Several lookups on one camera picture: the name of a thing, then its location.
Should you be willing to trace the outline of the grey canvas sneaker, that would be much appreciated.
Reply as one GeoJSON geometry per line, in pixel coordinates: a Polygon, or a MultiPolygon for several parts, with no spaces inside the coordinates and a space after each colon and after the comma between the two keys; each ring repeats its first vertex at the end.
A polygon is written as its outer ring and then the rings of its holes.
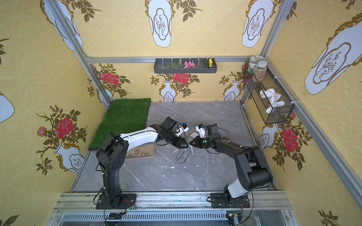
{"type": "MultiPolygon", "coordinates": [[[[199,133],[198,132],[192,132],[189,135],[186,136],[186,142],[187,144],[189,144],[193,139],[196,138],[196,136],[198,136],[199,133]]],[[[183,165],[186,163],[186,161],[189,158],[189,155],[192,153],[193,151],[193,146],[189,146],[187,148],[182,148],[179,150],[176,158],[175,158],[175,162],[178,165],[183,165]]]]}

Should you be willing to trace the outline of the white shoelace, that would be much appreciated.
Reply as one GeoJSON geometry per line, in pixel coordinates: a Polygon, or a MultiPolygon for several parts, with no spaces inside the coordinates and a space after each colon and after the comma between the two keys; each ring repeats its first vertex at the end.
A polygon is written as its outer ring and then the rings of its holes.
{"type": "Polygon", "coordinates": [[[186,153],[186,151],[189,149],[189,152],[192,153],[192,156],[195,157],[197,159],[197,157],[194,154],[194,149],[197,148],[199,146],[199,142],[197,140],[193,140],[191,142],[189,142],[189,144],[187,145],[186,142],[179,142],[175,144],[175,147],[180,149],[179,153],[176,156],[176,160],[181,160],[184,156],[184,154],[186,153]]]}

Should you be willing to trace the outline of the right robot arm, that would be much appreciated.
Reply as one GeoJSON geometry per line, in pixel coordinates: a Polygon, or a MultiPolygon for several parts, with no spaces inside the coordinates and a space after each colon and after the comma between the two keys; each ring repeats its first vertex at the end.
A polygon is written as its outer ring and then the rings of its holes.
{"type": "Polygon", "coordinates": [[[216,208],[249,208],[248,193],[273,183],[270,167],[258,146],[247,147],[221,136],[217,124],[196,127],[198,135],[190,145],[199,149],[213,149],[231,157],[236,166],[237,179],[224,188],[223,193],[212,193],[207,199],[216,208]]]}

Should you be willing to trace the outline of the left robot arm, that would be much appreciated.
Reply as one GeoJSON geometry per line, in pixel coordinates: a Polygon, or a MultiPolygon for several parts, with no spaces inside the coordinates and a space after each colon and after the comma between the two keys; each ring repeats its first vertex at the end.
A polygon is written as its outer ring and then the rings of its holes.
{"type": "Polygon", "coordinates": [[[178,149],[188,148],[188,130],[186,123],[178,123],[167,117],[160,125],[153,124],[140,131],[128,134],[111,132],[96,152],[104,184],[97,209],[120,209],[126,203],[132,204],[135,201],[135,194],[122,195],[120,188],[119,170],[130,150],[158,140],[165,140],[167,144],[178,149]]]}

